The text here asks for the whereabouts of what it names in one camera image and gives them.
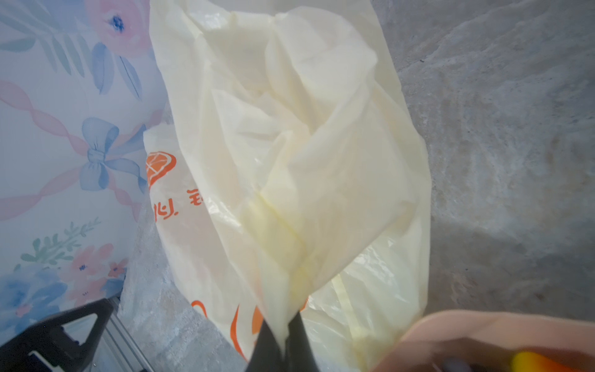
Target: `gray marble surface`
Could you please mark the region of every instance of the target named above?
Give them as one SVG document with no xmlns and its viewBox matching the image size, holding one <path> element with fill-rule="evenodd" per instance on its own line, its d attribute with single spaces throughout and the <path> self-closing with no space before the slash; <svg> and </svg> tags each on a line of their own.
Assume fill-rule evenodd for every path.
<svg viewBox="0 0 595 372">
<path fill-rule="evenodd" d="M 595 2 L 372 3 L 430 155 L 427 312 L 595 320 Z M 151 213 L 119 316 L 156 371 L 242 371 L 175 289 Z"/>
</svg>

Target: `flower center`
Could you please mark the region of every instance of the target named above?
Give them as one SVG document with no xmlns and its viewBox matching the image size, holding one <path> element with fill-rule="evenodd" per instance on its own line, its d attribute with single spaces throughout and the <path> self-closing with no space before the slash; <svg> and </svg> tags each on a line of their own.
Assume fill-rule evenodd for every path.
<svg viewBox="0 0 595 372">
<path fill-rule="evenodd" d="M 114 28 L 116 32 L 124 32 L 124 22 L 122 21 L 122 18 L 119 15 L 113 16 L 113 18 L 109 21 L 109 24 Z"/>
<path fill-rule="evenodd" d="M 19 318 L 22 318 L 23 315 L 27 314 L 33 308 L 31 305 L 23 305 L 17 308 L 16 314 Z"/>
</svg>

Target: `black tongs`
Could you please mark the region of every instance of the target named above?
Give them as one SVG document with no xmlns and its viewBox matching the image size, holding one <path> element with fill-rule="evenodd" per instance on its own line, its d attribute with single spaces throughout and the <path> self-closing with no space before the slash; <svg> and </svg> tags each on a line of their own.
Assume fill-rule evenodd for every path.
<svg viewBox="0 0 595 372">
<path fill-rule="evenodd" d="M 262 322 L 246 372 L 318 372 L 299 313 L 289 323 L 285 355 L 281 355 L 267 322 Z"/>
</svg>

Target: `pink flower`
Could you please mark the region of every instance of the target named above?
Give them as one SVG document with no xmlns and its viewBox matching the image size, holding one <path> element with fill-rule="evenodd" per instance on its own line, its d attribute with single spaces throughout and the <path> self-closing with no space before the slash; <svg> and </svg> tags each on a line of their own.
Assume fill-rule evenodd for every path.
<svg viewBox="0 0 595 372">
<path fill-rule="evenodd" d="M 113 53 L 137 57 L 151 47 L 149 0 L 85 0 L 99 39 Z"/>
<path fill-rule="evenodd" d="M 120 261 L 119 264 L 116 264 L 115 262 L 110 262 L 108 276 L 117 278 L 118 276 L 124 274 L 126 272 L 127 264 L 128 264 L 128 258 L 123 259 L 122 261 Z"/>
<path fill-rule="evenodd" d="M 93 280 L 91 282 L 78 282 L 74 289 L 67 293 L 66 298 L 69 300 L 76 300 L 74 303 L 75 307 L 101 299 L 105 296 L 105 292 L 102 288 L 105 286 L 106 282 L 106 278 Z"/>
<path fill-rule="evenodd" d="M 72 282 L 73 280 L 84 281 L 87 276 L 93 276 L 105 270 L 105 261 L 114 246 L 106 244 L 95 250 L 95 247 L 90 245 L 85 249 L 79 249 L 74 254 L 74 260 L 70 266 L 60 274 L 60 278 L 65 282 Z"/>
</svg>

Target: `translucent plastic bag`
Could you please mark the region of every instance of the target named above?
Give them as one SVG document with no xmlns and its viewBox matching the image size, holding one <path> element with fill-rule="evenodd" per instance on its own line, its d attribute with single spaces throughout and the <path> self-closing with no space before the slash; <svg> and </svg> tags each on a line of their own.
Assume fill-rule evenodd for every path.
<svg viewBox="0 0 595 372">
<path fill-rule="evenodd" d="M 367 1 L 220 5 L 154 1 L 151 39 L 226 270 L 281 347 L 322 288 L 302 314 L 315 353 L 370 368 L 425 307 L 431 188 L 374 11 Z M 181 261 L 206 249 L 170 248 Z M 185 275 L 178 286 L 214 279 Z M 207 313 L 228 296 L 219 284 L 207 295 Z"/>
</svg>

